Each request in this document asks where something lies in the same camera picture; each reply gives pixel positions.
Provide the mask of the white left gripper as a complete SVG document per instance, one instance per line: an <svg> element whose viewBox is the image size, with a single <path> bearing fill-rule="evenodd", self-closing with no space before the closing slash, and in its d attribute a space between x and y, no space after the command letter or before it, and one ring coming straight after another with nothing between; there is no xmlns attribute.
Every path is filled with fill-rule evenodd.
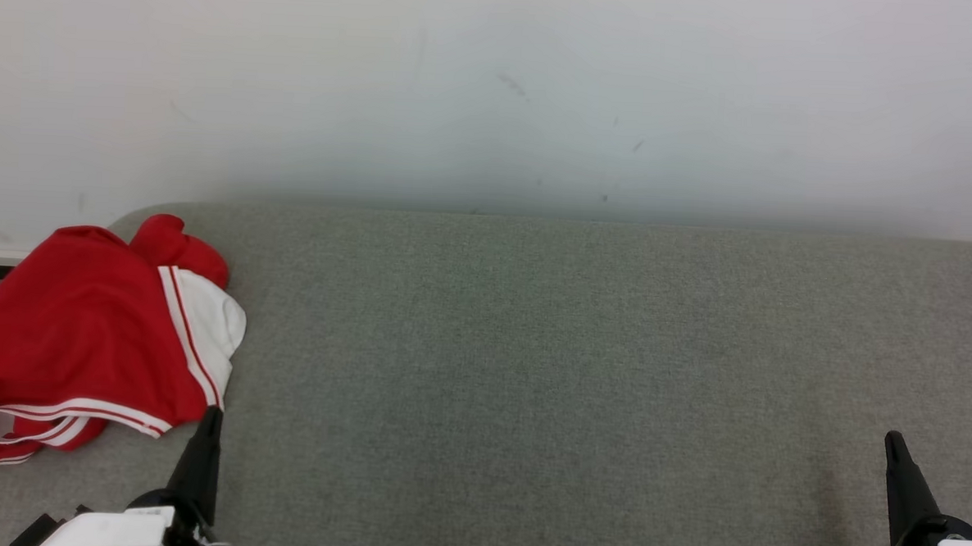
<svg viewBox="0 0 972 546"><path fill-rule="evenodd" d="M59 520L35 546L233 546L216 521L220 433L224 412L208 407L166 484L123 512L78 512Z"/></svg>

